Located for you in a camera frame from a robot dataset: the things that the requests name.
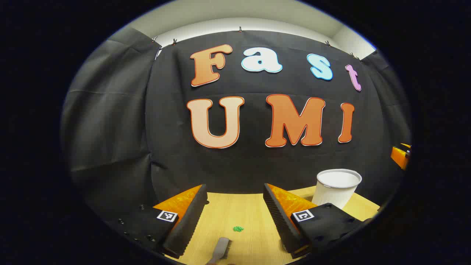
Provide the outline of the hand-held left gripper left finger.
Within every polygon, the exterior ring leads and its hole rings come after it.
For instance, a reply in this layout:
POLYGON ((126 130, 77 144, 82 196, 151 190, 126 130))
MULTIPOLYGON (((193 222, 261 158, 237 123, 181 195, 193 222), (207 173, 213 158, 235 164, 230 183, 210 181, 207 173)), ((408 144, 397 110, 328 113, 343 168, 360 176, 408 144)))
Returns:
POLYGON ((195 233, 207 199, 207 186, 201 184, 157 205, 136 206, 112 218, 110 226, 147 251, 178 259, 195 233))

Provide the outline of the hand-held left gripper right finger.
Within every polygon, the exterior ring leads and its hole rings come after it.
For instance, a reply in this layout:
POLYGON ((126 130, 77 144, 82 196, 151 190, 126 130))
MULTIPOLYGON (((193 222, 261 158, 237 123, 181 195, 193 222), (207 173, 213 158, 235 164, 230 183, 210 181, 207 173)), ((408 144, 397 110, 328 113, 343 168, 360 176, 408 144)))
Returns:
POLYGON ((292 258, 331 248, 371 221, 360 221, 332 203, 315 205, 269 183, 264 184, 263 199, 292 258))

